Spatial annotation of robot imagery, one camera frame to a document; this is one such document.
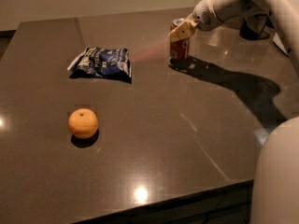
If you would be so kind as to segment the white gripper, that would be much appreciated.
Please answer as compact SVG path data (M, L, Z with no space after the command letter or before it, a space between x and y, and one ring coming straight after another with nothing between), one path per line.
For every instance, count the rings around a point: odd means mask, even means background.
M193 36L196 29L211 31L221 25L222 21L213 8L213 0L202 0L195 6L187 20L170 31L168 38L172 43L175 43Z

